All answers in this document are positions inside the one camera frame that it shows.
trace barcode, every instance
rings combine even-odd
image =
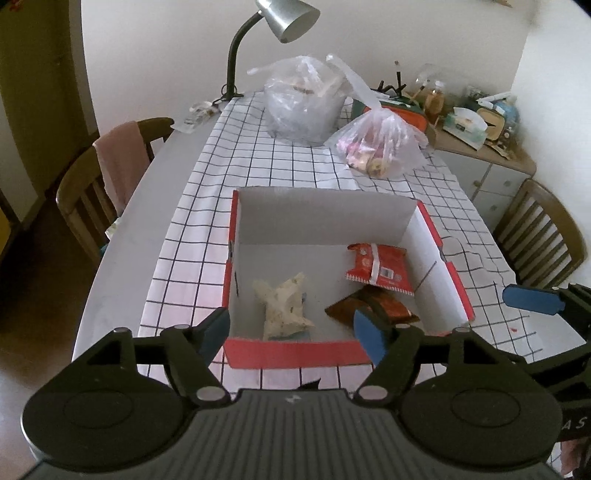
[[[386,267],[380,267],[379,274],[381,277],[389,278],[390,280],[394,279],[394,270],[390,270]]]

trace white tablecloth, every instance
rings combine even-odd
[[[367,190],[421,200],[443,239],[443,253],[454,263],[476,319],[472,328],[491,344],[528,361],[542,344],[529,315],[503,304],[504,286],[515,274],[504,260],[474,205],[445,163],[425,151],[428,165],[403,179],[371,179],[342,164],[327,148],[276,140],[266,132],[262,94],[234,99],[222,112],[187,182],[168,229],[142,315],[140,336],[157,335],[179,323],[196,325],[221,304],[232,192],[244,186],[289,186]],[[341,123],[349,119],[350,102]],[[220,352],[211,365],[224,387],[295,388],[321,379],[320,388],[355,391],[370,365],[293,370],[238,370]],[[442,372],[421,370],[420,378]],[[166,382],[161,366],[143,373]]]

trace silver lamp shade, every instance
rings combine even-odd
[[[281,43],[300,38],[320,16],[320,10],[300,0],[256,0],[256,5]]]

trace desk lamp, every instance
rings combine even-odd
[[[297,40],[316,23],[320,16],[320,10],[301,2],[300,0],[256,0],[259,11],[250,17],[240,27],[230,45],[228,54],[228,76],[226,80],[226,92],[222,98],[229,102],[234,97],[242,96],[236,91],[236,54],[240,42],[254,25],[265,18],[269,28],[281,43],[289,43]]]

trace plastic bag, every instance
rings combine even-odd
[[[371,110],[341,128],[325,145],[336,150],[347,165],[370,177],[396,178],[427,164],[420,150],[428,145],[425,134],[382,108],[376,94],[340,58],[328,55],[326,60],[343,72],[354,96]]]
[[[265,121],[272,137],[322,145],[336,130],[350,86],[345,75],[312,57],[251,69],[271,72],[265,82]]]

